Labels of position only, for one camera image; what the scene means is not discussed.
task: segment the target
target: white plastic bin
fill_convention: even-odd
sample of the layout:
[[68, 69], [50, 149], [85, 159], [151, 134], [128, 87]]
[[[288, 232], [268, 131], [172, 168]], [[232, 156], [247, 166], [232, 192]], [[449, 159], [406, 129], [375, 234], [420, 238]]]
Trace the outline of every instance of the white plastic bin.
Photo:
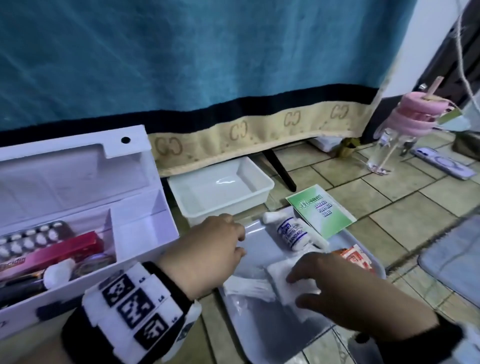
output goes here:
[[169, 177], [168, 184], [190, 226], [263, 204], [275, 185], [248, 157]]

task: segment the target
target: green booklet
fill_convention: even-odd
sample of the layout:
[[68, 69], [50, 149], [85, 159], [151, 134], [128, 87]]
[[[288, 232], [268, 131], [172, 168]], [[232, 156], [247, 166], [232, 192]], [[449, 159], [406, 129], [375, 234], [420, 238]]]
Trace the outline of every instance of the green booklet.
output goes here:
[[287, 201], [325, 239], [357, 221], [317, 184], [287, 197]]

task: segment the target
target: phone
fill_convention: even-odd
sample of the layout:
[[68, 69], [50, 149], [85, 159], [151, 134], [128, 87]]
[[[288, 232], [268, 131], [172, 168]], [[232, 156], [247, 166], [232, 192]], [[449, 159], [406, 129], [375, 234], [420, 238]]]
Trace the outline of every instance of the phone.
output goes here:
[[422, 147], [413, 149], [411, 153], [414, 156], [460, 180], [468, 180], [477, 174], [472, 168], [469, 168], [466, 165], [449, 157], [442, 156], [435, 149]]

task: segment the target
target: white box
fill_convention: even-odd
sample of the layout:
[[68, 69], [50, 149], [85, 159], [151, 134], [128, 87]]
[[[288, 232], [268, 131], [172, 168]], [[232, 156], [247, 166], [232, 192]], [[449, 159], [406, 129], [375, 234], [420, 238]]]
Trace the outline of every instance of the white box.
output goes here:
[[132, 261], [178, 238], [142, 125], [0, 148], [0, 235], [63, 220], [96, 231], [117, 262], [0, 310], [0, 339], [74, 308]]
[[190, 226], [263, 204], [275, 185], [248, 157], [169, 177], [168, 184]]

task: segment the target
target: white tray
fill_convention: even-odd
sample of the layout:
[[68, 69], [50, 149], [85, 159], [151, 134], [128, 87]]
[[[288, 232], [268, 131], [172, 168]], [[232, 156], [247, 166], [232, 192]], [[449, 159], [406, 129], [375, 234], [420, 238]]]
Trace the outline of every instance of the white tray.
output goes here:
[[169, 177], [168, 184], [190, 226], [208, 216], [235, 215], [263, 204], [274, 186], [248, 157]]
[[[245, 228], [245, 241], [238, 246], [244, 247], [247, 255], [234, 274], [245, 276], [245, 272], [261, 273], [262, 270], [258, 267], [267, 267], [292, 255], [275, 228], [266, 227], [260, 220]], [[332, 250], [358, 244], [372, 261], [375, 273], [386, 278], [382, 264], [347, 230], [332, 236], [328, 241]], [[267, 278], [267, 273], [264, 273], [264, 277], [257, 275], [255, 278]], [[283, 364], [333, 325], [323, 316], [301, 323], [279, 301], [267, 303], [255, 298], [226, 296], [222, 288], [219, 290], [243, 351], [253, 364]]]

